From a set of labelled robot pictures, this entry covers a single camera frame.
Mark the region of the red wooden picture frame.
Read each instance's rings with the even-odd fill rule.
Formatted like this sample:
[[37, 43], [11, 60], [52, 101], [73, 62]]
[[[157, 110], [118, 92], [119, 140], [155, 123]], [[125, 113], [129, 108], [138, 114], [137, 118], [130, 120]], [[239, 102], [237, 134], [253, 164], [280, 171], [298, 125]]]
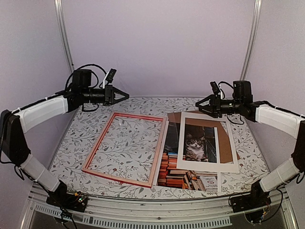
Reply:
[[151, 187], [166, 126], [166, 117], [112, 113], [82, 171], [122, 183]]

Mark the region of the cat photo print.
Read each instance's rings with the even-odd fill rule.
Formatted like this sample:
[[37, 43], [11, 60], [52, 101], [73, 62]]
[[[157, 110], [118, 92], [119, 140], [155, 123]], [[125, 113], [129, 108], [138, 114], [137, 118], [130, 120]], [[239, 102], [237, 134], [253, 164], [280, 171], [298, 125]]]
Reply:
[[220, 173], [177, 168], [179, 132], [179, 123], [168, 124], [157, 185], [213, 193], [221, 191]]

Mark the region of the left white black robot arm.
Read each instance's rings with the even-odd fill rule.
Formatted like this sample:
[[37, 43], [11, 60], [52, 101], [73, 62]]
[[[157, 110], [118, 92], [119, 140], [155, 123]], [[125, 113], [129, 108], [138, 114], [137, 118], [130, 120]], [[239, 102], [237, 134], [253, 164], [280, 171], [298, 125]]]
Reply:
[[115, 69], [104, 72], [102, 81], [92, 85], [95, 73], [84, 65], [72, 72], [65, 88], [54, 95], [38, 100], [14, 111], [0, 114], [0, 151], [6, 155], [6, 164], [13, 164], [15, 172], [23, 178], [29, 176], [52, 193], [52, 199], [60, 207], [67, 207], [71, 197], [67, 186], [53, 176], [32, 154], [25, 133], [35, 126], [59, 115], [70, 113], [84, 104], [110, 106], [127, 100], [129, 94], [112, 86]]

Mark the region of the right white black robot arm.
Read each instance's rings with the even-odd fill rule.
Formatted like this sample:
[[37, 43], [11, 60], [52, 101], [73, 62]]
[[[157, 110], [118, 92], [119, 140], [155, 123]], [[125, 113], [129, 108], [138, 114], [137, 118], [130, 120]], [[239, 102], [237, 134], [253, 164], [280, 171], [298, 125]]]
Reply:
[[239, 114], [249, 121], [271, 126], [296, 139], [291, 157], [252, 185], [252, 194], [247, 196], [246, 203], [250, 208], [256, 208], [264, 202], [264, 193], [286, 184], [295, 176], [305, 172], [305, 117], [274, 106], [268, 101], [253, 101], [249, 81], [233, 82], [232, 99], [223, 98], [219, 84], [216, 82], [211, 82], [210, 85], [213, 94], [195, 104], [200, 112], [213, 118]]

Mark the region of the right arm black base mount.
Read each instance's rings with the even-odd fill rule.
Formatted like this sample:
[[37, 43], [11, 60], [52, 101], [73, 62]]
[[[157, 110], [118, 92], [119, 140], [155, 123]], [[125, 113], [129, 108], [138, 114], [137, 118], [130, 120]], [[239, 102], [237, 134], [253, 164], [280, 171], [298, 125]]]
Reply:
[[251, 185], [249, 194], [229, 197], [228, 203], [234, 213], [247, 211], [270, 205], [271, 199], [269, 193], [270, 192], [264, 192], [259, 181], [257, 181]]

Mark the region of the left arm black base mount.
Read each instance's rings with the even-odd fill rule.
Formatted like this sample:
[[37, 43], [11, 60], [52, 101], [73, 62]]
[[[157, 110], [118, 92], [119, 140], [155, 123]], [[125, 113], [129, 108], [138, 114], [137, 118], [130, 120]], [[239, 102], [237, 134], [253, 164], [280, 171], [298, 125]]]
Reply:
[[46, 203], [77, 212], [85, 212], [88, 196], [80, 191], [68, 193], [67, 186], [60, 181], [54, 192], [49, 192]]

